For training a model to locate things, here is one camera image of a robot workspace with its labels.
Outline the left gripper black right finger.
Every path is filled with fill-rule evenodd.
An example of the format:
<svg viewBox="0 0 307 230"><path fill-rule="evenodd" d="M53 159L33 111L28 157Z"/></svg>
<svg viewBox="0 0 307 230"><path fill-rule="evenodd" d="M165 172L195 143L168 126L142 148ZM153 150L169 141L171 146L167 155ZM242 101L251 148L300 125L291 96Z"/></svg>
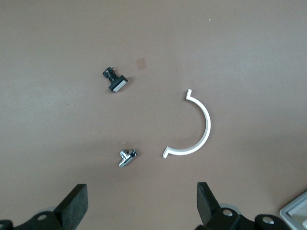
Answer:
<svg viewBox="0 0 307 230"><path fill-rule="evenodd" d="M198 230L289 230L277 216L261 214L249 220L232 208L221 207L206 182L197 183Z"/></svg>

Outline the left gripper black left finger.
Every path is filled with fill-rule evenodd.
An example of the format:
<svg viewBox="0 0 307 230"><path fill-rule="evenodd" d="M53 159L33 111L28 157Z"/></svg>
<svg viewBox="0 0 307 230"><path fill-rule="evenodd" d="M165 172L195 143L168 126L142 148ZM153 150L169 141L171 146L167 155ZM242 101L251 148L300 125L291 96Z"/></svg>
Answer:
<svg viewBox="0 0 307 230"><path fill-rule="evenodd" d="M76 185L53 211L43 211L27 222L13 226L11 220L0 221L2 230L75 230L88 210L86 184Z"/></svg>

